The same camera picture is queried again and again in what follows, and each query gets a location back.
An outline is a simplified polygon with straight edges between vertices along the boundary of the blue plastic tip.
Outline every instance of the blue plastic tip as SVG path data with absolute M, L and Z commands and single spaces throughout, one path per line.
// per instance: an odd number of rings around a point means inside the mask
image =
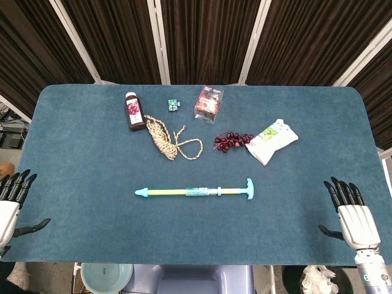
M 253 195 L 254 195 L 255 189 L 254 189 L 254 186 L 253 186 L 252 179 L 250 179 L 250 178 L 247 179 L 247 187 L 246 187 L 246 189 L 247 189 L 247 199 L 248 200 L 253 199 Z
M 136 190 L 135 194 L 143 197 L 148 197 L 148 188 Z

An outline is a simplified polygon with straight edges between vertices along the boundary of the brown bottle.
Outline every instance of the brown bottle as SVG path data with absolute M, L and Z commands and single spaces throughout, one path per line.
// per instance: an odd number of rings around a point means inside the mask
M 134 92 L 125 95 L 125 111 L 128 117 L 129 127 L 132 131 L 146 128 L 145 117 L 141 109 L 140 100 Z

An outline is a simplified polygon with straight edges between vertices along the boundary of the yellow tube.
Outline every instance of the yellow tube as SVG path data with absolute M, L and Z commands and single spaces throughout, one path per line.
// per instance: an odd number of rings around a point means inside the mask
M 148 190 L 149 196 L 159 195 L 186 195 L 186 189 L 172 189 L 172 190 Z

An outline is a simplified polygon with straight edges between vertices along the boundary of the red grapes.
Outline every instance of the red grapes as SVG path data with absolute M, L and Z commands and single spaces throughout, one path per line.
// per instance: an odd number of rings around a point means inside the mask
M 214 139 L 215 146 L 214 149 L 218 149 L 223 153 L 226 153 L 231 147 L 240 147 L 245 144 L 249 144 L 251 140 L 254 138 L 252 134 L 242 134 L 233 133 L 231 131 L 224 132 L 226 136 L 219 138 L 219 135 Z

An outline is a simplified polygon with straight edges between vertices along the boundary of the grape cluster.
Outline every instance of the grape cluster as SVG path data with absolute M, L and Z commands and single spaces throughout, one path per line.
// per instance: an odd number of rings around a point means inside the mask
M 215 146 L 214 149 L 218 149 L 223 153 L 226 153 L 231 147 L 240 147 L 245 144 L 249 144 L 251 140 L 254 138 L 252 134 L 242 134 L 239 133 L 227 132 L 226 137 L 215 138 Z
M 139 112 L 139 105 L 137 103 L 129 104 L 128 111 L 130 115 L 136 115 Z

